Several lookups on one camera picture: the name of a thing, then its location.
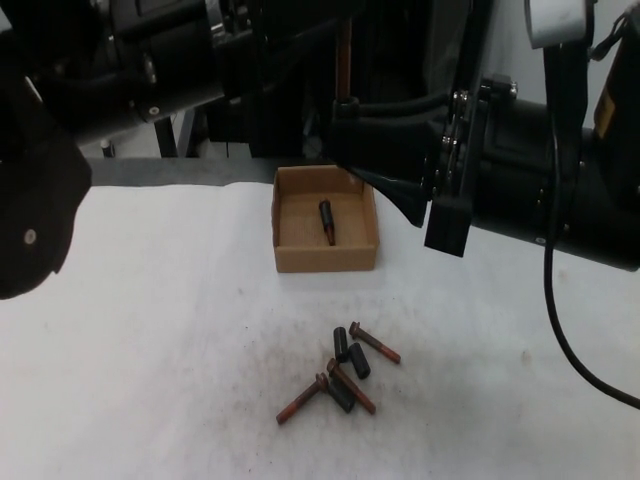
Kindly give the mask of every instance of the open cardboard box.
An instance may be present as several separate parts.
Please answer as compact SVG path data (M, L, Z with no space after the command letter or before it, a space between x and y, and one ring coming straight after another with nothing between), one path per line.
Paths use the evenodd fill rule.
M336 245L319 204L331 202ZM273 247L281 273L373 270L380 238L373 188L334 166L280 168L272 205Z

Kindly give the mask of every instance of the black cable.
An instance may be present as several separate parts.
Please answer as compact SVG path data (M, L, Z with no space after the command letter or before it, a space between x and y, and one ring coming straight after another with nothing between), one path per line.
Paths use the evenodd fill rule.
M551 131L553 136L553 177L554 177L554 193L553 204L551 207L551 214L549 218L549 232L547 235L547 243L544 250L544 296L547 301L547 310L549 312L549 319L551 320L551 327L553 333L560 344L560 348L564 352L567 360L576 369L576 371L589 382L593 387L600 390L605 395L608 395L619 402L622 402L630 407L640 410L640 399L622 392L611 385L603 382L593 373L589 371L587 367L576 357L573 353L567 338L562 331L560 325L560 319L558 318L558 311L556 309L556 301L553 294L553 252L558 234L558 224L560 222L560 203L561 203L561 186L562 186L562 170L560 161L560 148L558 145L558 127L556 123L555 115L551 114Z

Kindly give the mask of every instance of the white table surface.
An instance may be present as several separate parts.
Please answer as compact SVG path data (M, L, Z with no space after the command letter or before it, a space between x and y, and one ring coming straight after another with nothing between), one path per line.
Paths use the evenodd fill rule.
M540 248L439 254L378 197L376 271L278 275L270 197L90 192L63 272L0 303L0 478L640 478L640 412L562 356ZM556 266L576 352L640 394L640 276ZM364 347L377 414L318 396L278 427L352 321L402 354Z

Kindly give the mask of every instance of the rusty screw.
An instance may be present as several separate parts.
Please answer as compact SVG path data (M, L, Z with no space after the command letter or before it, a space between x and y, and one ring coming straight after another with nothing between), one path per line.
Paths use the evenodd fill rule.
M379 351L381 354L383 354L385 357L387 357L393 363L398 363L398 364L400 363L400 355L398 355L396 352L391 350L389 347L384 345L382 342L380 342L379 340L373 338L367 332L362 330L360 328L360 322L353 322L351 324L351 328L349 328L349 333L351 334L351 336L354 339L358 339L359 338L364 343L369 345L371 348L374 348L377 351Z
M351 393L356 396L358 402L362 404L367 412L369 412L371 415L376 413L376 406L371 400L369 400L369 397L367 397L362 392L362 390L360 390L358 386L353 383L353 380L351 380L349 376L340 369L340 365L335 358L329 360L329 363L327 364L327 371L329 372L329 376L331 378L336 377L344 384L345 387L351 390Z
M287 408L285 408L278 414L278 416L276 417L278 425L282 425L291 417L293 417L305 403L313 398L316 393L326 392L328 386L329 380L327 379L327 376L324 373L318 373L316 375L316 381L313 382L313 385L309 386L309 388L302 392L300 396L293 402L291 402Z

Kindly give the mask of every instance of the stain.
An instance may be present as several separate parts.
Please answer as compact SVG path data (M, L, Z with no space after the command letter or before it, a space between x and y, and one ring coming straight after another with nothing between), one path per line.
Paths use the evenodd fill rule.
M564 268L561 268L558 272L558 279L560 283L568 283L569 282L569 272L567 272Z
M531 352L529 350L524 350L522 355L520 356L520 361L522 365L525 367L530 367L533 362L533 357L531 356Z

